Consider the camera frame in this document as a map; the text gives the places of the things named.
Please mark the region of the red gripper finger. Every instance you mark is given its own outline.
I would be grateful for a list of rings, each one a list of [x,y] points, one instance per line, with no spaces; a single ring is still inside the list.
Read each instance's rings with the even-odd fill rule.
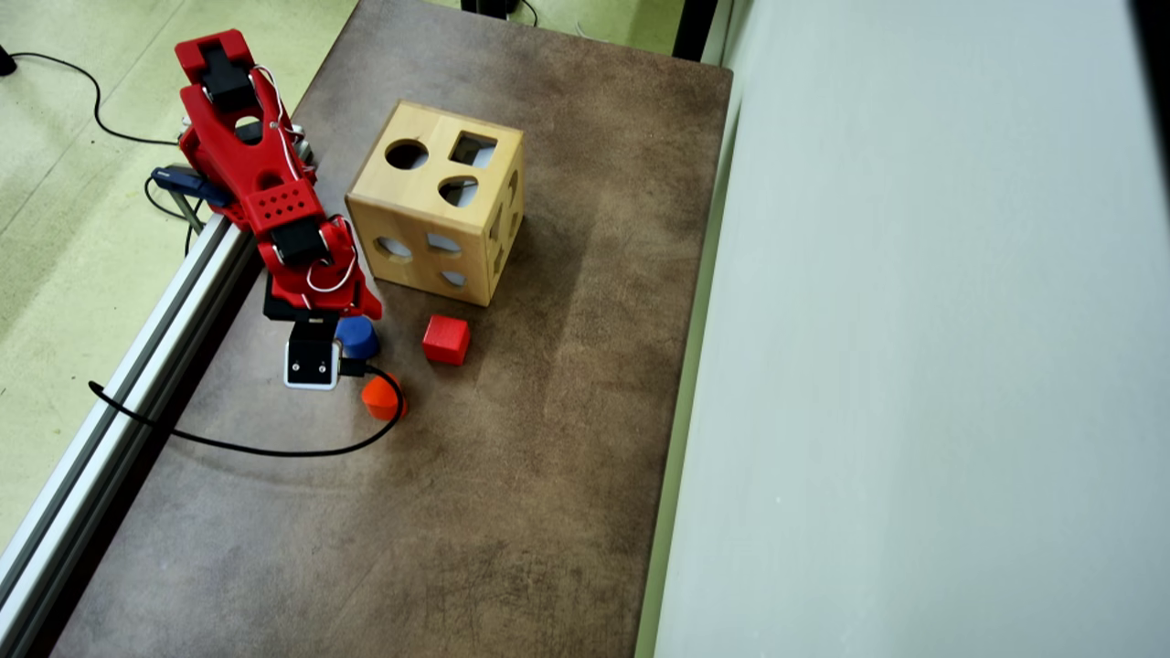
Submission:
[[[355,299],[352,299],[352,316],[365,316],[371,321],[383,317],[383,304],[376,296],[376,292],[369,288],[367,276],[363,270],[355,270],[352,274],[355,283]]]

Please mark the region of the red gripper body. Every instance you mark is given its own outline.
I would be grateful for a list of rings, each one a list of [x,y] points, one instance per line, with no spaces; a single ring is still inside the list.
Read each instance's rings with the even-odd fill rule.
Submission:
[[[355,232],[342,217],[260,217],[268,268],[264,316],[277,321],[359,316]]]

